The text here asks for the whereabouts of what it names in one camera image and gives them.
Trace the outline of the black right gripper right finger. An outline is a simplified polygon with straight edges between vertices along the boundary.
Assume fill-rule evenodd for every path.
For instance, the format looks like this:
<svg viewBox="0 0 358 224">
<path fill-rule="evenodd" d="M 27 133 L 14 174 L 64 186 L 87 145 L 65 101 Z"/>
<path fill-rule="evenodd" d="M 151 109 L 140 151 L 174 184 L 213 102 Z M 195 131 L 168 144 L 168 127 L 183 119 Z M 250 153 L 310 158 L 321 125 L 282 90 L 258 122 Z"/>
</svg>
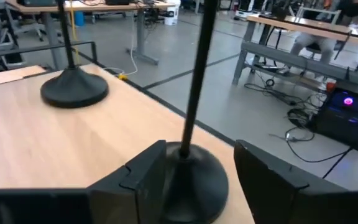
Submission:
<svg viewBox="0 0 358 224">
<path fill-rule="evenodd" d="M 255 224 L 334 224 L 329 207 L 309 203 L 305 193 L 346 189 L 244 141 L 234 145 L 237 176 Z"/>
</svg>

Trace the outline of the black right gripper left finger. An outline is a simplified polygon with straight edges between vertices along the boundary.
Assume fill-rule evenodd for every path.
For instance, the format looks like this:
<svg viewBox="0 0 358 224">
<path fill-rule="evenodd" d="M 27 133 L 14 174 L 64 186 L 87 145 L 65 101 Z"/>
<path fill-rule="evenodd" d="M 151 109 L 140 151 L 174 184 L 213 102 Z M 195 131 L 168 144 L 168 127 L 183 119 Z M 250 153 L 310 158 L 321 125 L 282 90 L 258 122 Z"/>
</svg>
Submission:
<svg viewBox="0 0 358 224">
<path fill-rule="evenodd" d="M 167 142 L 158 140 L 90 185 L 93 224 L 158 224 L 162 212 Z"/>
</svg>

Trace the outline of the black candle stick holder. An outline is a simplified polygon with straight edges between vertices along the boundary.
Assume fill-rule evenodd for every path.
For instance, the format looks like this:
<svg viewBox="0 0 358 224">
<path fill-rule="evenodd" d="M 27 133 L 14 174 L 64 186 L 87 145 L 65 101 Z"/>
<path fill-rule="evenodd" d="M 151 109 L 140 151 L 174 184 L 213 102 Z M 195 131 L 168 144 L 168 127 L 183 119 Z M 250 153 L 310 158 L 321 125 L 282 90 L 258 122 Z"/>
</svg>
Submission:
<svg viewBox="0 0 358 224">
<path fill-rule="evenodd" d="M 205 148 L 191 143 L 219 0 L 207 0 L 180 142 L 167 143 L 160 224 L 211 224 L 229 193 L 226 171 Z"/>
<path fill-rule="evenodd" d="M 106 80 L 75 65 L 65 18 L 65 1 L 57 0 L 58 13 L 67 54 L 68 67 L 46 81 L 40 88 L 43 101 L 57 108 L 82 108 L 105 99 L 109 93 Z"/>
</svg>

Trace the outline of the black computer tower with lights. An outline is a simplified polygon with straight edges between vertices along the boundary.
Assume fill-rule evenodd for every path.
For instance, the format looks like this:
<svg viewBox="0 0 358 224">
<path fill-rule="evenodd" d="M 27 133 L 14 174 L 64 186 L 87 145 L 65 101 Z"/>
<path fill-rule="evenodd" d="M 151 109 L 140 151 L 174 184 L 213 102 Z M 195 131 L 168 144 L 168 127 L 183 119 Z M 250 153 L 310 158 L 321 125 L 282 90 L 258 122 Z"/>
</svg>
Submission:
<svg viewBox="0 0 358 224">
<path fill-rule="evenodd" d="M 358 151 L 358 88 L 334 88 L 312 117 L 310 128 Z"/>
</svg>

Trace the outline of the grey workbench with wooden top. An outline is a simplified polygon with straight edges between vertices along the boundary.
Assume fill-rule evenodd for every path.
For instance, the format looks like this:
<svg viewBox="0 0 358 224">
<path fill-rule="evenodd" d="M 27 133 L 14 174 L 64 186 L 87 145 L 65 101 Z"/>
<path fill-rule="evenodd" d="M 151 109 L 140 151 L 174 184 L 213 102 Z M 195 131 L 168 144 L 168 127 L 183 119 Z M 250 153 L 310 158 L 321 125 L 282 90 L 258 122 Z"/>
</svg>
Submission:
<svg viewBox="0 0 358 224">
<path fill-rule="evenodd" d="M 270 27 L 278 27 L 307 34 L 315 34 L 321 37 L 327 37 L 329 39 L 340 40 L 342 42 L 349 42 L 357 45 L 358 29 L 308 19 L 301 19 L 300 22 L 297 22 L 296 18 L 292 16 L 288 16 L 284 20 L 278 20 L 274 17 L 262 14 L 249 15 L 247 17 L 247 22 L 247 30 L 242 39 L 241 51 L 232 78 L 233 85 L 238 84 L 243 69 L 247 67 L 256 69 L 252 64 L 246 64 L 246 56 L 248 53 L 254 54 L 255 58 L 269 58 L 292 67 L 304 68 L 307 71 L 314 72 L 319 75 L 324 75 L 336 80 L 344 80 L 345 82 L 358 85 L 358 69 L 348 71 L 345 68 L 335 67 L 334 65 L 325 65 L 312 59 L 292 55 L 284 51 L 266 47 L 261 43 L 256 44 L 252 42 L 252 36 L 256 24 L 263 24 L 265 26 L 265 30 Z"/>
</svg>

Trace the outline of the person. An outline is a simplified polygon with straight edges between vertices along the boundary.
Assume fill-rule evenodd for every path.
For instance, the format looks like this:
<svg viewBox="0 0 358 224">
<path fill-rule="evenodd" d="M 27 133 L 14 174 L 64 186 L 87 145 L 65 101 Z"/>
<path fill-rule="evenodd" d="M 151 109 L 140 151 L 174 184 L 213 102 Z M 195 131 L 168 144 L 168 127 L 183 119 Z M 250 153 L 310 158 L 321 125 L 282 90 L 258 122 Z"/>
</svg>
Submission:
<svg viewBox="0 0 358 224">
<path fill-rule="evenodd" d="M 348 27 L 354 17 L 358 16 L 358 0 L 324 0 L 323 9 L 327 11 L 340 11 L 337 17 L 336 25 Z M 306 19 L 314 21 L 332 23 L 334 15 L 325 12 L 307 11 L 305 13 Z M 337 40 L 313 35 L 308 33 L 301 33 L 296 39 L 291 48 L 290 53 L 298 55 L 305 47 L 316 44 L 320 48 L 321 58 L 320 62 L 329 64 L 334 52 Z"/>
</svg>

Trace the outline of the white bucket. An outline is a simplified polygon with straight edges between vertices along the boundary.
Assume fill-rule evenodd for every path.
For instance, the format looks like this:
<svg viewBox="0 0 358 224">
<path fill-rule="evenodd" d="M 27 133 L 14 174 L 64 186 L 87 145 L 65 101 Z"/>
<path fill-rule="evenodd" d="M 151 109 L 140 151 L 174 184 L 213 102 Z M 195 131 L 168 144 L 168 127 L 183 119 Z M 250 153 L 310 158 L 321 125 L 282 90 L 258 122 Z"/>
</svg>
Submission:
<svg viewBox="0 0 358 224">
<path fill-rule="evenodd" d="M 178 13 L 181 5 L 181 0 L 165 0 L 168 4 L 173 4 L 172 7 L 166 8 L 164 15 L 164 24 L 167 26 L 174 26 L 178 22 Z"/>
</svg>

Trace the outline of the blue bin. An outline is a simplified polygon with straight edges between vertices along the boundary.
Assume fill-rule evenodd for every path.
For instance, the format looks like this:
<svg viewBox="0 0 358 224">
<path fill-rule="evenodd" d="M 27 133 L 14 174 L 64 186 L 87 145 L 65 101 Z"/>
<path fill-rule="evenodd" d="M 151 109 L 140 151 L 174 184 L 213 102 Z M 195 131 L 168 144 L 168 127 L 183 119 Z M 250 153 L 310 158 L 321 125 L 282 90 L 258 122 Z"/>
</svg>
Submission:
<svg viewBox="0 0 358 224">
<path fill-rule="evenodd" d="M 75 11 L 73 13 L 74 25 L 83 27 L 85 25 L 85 15 L 82 11 Z"/>
</svg>

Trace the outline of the wooden table with grey legs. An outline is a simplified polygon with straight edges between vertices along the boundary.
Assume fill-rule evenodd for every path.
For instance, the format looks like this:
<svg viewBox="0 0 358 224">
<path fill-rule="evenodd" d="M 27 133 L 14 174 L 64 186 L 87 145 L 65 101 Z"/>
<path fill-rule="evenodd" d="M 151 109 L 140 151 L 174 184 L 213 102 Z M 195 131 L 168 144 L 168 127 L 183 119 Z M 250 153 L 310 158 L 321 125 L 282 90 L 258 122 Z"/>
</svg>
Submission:
<svg viewBox="0 0 358 224">
<path fill-rule="evenodd" d="M 42 22 L 45 27 L 45 33 L 47 40 L 50 44 L 58 44 L 57 32 L 53 27 L 53 21 L 51 14 L 58 12 L 57 6 L 50 7 L 29 7 L 23 6 L 17 2 L 17 0 L 5 0 L 8 6 L 11 6 L 13 10 L 19 11 L 23 14 L 40 14 L 42 16 Z M 145 62 L 158 65 L 158 60 L 149 57 L 145 54 L 144 50 L 144 11 L 148 8 L 152 9 L 165 9 L 173 7 L 173 4 L 165 3 L 158 0 L 141 0 L 128 5 L 107 5 L 105 0 L 92 0 L 90 2 L 76 1 L 74 3 L 65 2 L 65 10 L 67 11 L 81 11 L 81 12 L 98 12 L 98 11 L 136 11 L 137 14 L 137 45 L 127 49 L 127 52 Z"/>
</svg>

